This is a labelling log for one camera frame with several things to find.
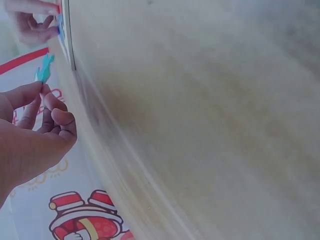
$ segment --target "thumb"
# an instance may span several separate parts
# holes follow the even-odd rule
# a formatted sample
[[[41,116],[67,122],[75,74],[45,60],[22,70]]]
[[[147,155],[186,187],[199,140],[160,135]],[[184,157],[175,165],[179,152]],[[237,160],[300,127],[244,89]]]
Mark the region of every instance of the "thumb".
[[[42,82],[35,81],[33,83],[19,86],[13,90],[4,92],[4,96],[9,100],[13,109],[30,104],[39,95],[42,88]]]
[[[26,14],[58,15],[59,6],[40,0],[9,0],[5,2],[8,12],[20,12]]]

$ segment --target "wooden surface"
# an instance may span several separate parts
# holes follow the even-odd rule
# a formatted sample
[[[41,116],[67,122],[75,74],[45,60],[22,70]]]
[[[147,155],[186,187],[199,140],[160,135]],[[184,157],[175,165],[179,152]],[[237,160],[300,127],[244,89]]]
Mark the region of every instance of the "wooden surface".
[[[316,0],[70,0],[62,89],[138,240],[320,238]]]

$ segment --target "cartoon character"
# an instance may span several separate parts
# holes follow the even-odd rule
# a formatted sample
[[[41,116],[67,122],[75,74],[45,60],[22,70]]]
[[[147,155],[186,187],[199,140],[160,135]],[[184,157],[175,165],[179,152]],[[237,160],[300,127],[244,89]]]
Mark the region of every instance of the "cartoon character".
[[[51,71],[50,71],[50,64],[55,60],[55,56],[52,55],[49,58],[49,53],[47,53],[44,58],[43,58],[43,66],[42,69],[40,70],[40,67],[36,70],[35,73],[35,81],[41,81],[43,84],[45,84],[48,79],[51,76]]]
[[[59,194],[49,208],[57,212],[49,226],[56,240],[134,240],[105,191],[95,190],[87,203],[75,191]]]

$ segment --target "red stripe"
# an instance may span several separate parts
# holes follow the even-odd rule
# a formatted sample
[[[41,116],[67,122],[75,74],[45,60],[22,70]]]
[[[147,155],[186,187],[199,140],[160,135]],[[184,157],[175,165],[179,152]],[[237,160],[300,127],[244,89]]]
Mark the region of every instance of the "red stripe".
[[[4,74],[5,72],[10,71],[11,69],[14,69],[14,68],[20,66],[22,64],[25,64],[27,62],[34,60],[34,59],[37,59],[43,55],[46,55],[48,52],[49,52],[49,48],[46,47],[46,48],[40,49],[38,51],[30,52],[26,55],[20,56],[20,57],[13,59],[11,61],[8,61],[7,63],[2,64],[0,66],[0,75]]]

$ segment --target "teal paper piece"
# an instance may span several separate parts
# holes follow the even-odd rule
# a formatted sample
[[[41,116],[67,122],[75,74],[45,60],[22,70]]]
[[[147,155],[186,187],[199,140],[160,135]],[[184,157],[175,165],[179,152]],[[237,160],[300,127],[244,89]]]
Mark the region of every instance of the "teal paper piece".
[[[46,84],[48,79],[51,76],[50,64],[55,60],[55,56],[52,55],[49,58],[49,53],[44,56],[42,69],[40,67],[36,70],[35,81],[41,81],[43,84]]]

